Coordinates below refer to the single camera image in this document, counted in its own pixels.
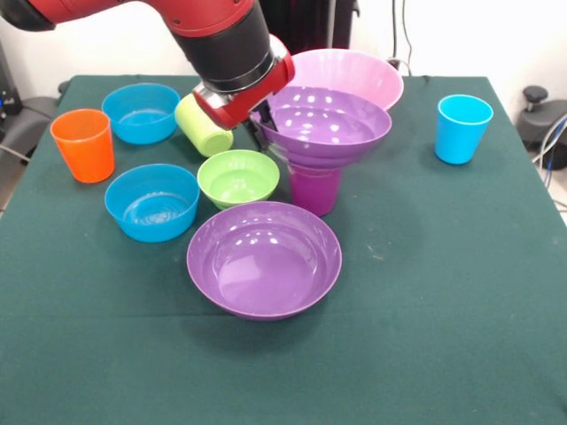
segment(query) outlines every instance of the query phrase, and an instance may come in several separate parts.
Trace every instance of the cup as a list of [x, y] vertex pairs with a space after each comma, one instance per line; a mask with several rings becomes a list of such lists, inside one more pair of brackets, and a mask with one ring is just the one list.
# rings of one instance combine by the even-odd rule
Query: cup
[[56, 118], [50, 131], [77, 181], [99, 183], [113, 173], [113, 135], [105, 113], [94, 109], [70, 111]]
[[331, 212], [337, 201], [343, 176], [342, 168], [315, 170], [288, 165], [291, 201], [322, 217]]
[[493, 108], [478, 97], [442, 98], [438, 104], [435, 154], [452, 165], [471, 161], [492, 117]]
[[177, 105], [175, 120], [177, 126], [204, 157], [210, 158], [232, 147], [234, 142], [232, 132], [214, 124], [192, 94]]

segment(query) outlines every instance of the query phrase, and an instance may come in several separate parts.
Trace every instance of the pink bowl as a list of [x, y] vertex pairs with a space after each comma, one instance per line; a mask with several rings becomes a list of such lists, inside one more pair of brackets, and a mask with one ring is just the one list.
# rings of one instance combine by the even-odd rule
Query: pink bowl
[[404, 82], [385, 60], [357, 50], [318, 49], [293, 56], [290, 86], [319, 87], [356, 95], [388, 111], [401, 98]]

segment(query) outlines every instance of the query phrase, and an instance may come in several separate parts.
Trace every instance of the light green bowl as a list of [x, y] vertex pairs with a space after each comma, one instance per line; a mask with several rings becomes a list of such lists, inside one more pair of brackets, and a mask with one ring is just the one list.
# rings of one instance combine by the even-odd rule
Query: light green bowl
[[199, 187], [221, 210], [268, 199], [279, 180], [276, 162], [256, 151], [219, 153], [205, 161], [197, 173]]

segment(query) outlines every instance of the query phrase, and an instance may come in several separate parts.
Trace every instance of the plastic bowl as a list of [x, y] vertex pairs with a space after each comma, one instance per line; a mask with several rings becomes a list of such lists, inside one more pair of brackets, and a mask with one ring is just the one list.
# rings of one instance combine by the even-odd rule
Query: plastic bowl
[[197, 179], [186, 169], [152, 164], [116, 178], [106, 190], [105, 206], [132, 239], [164, 242], [193, 223], [199, 194]]
[[191, 239], [187, 268], [224, 310], [276, 321], [319, 302], [337, 281], [342, 253], [321, 219], [294, 205], [255, 202], [216, 214]]
[[221, 210], [268, 199], [280, 180], [277, 164], [256, 151], [219, 153], [203, 163], [198, 185]]
[[253, 118], [268, 148], [284, 162], [340, 168], [359, 161], [392, 128], [388, 112], [361, 97], [329, 89], [286, 87], [269, 100], [278, 131]]
[[321, 87], [356, 95], [389, 110], [401, 98], [404, 81], [385, 60], [357, 50], [318, 49], [293, 56], [291, 86]]
[[113, 132], [124, 142], [152, 144], [166, 140], [176, 128], [175, 108], [180, 97], [168, 86], [140, 83], [108, 95], [102, 109]]

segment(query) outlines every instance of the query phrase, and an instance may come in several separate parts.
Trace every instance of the red robot arm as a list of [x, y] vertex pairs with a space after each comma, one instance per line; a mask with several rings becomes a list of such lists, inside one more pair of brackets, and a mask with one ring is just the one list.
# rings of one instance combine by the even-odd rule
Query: red robot arm
[[[0, 0], [0, 14], [26, 30], [53, 29], [129, 0]], [[293, 79], [289, 51], [269, 34], [258, 0], [145, 0], [163, 17], [203, 82], [194, 94], [223, 128]]]

